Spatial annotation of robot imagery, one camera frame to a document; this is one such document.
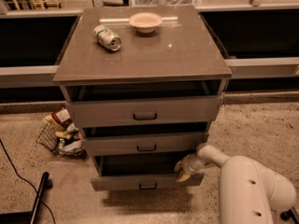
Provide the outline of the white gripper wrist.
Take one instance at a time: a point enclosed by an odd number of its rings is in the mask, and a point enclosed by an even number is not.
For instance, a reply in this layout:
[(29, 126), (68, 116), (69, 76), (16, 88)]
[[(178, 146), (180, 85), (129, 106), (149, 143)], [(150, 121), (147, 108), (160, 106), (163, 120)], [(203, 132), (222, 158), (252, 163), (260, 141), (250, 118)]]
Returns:
[(197, 154), (189, 154), (183, 158), (182, 161), (178, 161), (175, 165), (174, 172), (179, 173), (176, 181), (185, 182), (191, 175), (197, 174), (206, 166), (206, 161), (200, 158)]

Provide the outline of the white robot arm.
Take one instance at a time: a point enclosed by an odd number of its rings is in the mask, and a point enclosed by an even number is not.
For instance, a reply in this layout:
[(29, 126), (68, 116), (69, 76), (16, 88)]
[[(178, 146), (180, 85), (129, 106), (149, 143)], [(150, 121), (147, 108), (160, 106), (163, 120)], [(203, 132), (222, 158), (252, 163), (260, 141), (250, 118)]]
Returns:
[(227, 156), (208, 144), (177, 162), (177, 181), (184, 182), (210, 165), (220, 168), (220, 224), (274, 224), (274, 211), (287, 211), (296, 203), (295, 187), (287, 177), (251, 158)]

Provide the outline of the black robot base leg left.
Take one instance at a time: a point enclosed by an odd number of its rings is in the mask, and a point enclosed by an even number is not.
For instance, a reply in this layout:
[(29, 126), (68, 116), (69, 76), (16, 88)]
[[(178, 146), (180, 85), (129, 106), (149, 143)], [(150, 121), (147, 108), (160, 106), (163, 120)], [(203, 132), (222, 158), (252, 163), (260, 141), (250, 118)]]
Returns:
[(45, 172), (40, 180), (35, 201), (31, 211), (6, 213), (0, 215), (0, 224), (37, 224), (37, 219), (41, 210), (41, 205), (47, 189), (52, 188), (50, 174)]

